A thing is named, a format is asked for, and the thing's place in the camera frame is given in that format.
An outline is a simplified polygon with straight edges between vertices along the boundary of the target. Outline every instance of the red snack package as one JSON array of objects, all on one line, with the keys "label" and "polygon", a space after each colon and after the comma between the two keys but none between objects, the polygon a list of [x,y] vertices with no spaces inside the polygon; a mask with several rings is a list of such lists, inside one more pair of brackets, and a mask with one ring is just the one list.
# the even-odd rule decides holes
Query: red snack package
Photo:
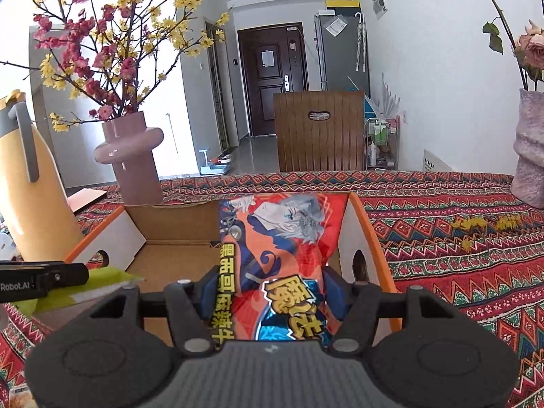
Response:
[{"label": "red snack package", "polygon": [[327,344],[338,323],[322,268],[333,254],[346,194],[261,194],[222,201],[221,267],[212,337]]}]

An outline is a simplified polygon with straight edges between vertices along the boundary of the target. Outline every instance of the storage box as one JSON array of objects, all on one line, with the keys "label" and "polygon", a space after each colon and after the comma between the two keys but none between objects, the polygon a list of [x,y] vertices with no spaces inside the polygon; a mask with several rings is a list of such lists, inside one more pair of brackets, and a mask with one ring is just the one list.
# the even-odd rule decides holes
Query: storage box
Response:
[{"label": "storage box", "polygon": [[[178,279],[197,281],[219,263],[219,202],[186,205],[121,206],[93,230],[67,262],[86,263],[101,252],[109,265],[145,278],[142,292],[162,291]],[[350,193],[330,266],[348,282],[368,272],[368,282],[395,293],[385,256],[357,194]],[[39,314],[35,317],[58,328],[94,302]],[[145,320],[147,331],[171,344],[164,319]],[[401,328],[399,320],[381,320],[376,341]]]}]

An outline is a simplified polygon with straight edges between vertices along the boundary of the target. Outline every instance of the red tablecloth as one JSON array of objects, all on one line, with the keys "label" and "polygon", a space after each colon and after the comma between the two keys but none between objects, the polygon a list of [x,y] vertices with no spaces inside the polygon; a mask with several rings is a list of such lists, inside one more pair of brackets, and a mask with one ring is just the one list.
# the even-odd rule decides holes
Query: red tablecloth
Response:
[{"label": "red tablecloth", "polygon": [[[432,290],[507,342],[521,359],[509,407],[544,407],[544,212],[510,193],[511,177],[480,173],[320,172],[189,178],[163,183],[166,204],[247,193],[356,191],[380,239],[401,291]],[[108,198],[80,213],[88,232],[121,203]],[[482,216],[488,229],[464,231],[456,219]],[[519,215],[514,229],[505,216]],[[470,237],[473,247],[461,247]],[[12,323],[0,338],[0,406],[9,388],[24,381],[23,363],[42,333],[11,307]]]}]

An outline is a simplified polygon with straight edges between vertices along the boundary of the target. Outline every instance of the floor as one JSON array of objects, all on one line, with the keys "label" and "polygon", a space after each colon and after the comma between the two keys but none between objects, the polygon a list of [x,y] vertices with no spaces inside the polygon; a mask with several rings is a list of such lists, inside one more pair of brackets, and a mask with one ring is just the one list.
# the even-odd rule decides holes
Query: floor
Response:
[{"label": "floor", "polygon": [[279,172],[275,136],[245,137],[232,152],[229,174]]}]

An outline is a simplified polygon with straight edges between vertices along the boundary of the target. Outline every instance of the white bottle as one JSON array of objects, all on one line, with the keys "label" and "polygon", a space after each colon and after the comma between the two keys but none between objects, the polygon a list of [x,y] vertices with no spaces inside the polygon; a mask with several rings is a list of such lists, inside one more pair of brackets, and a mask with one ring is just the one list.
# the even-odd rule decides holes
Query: white bottle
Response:
[{"label": "white bottle", "polygon": [[377,160],[377,145],[372,142],[371,144],[371,167],[376,167]]}]

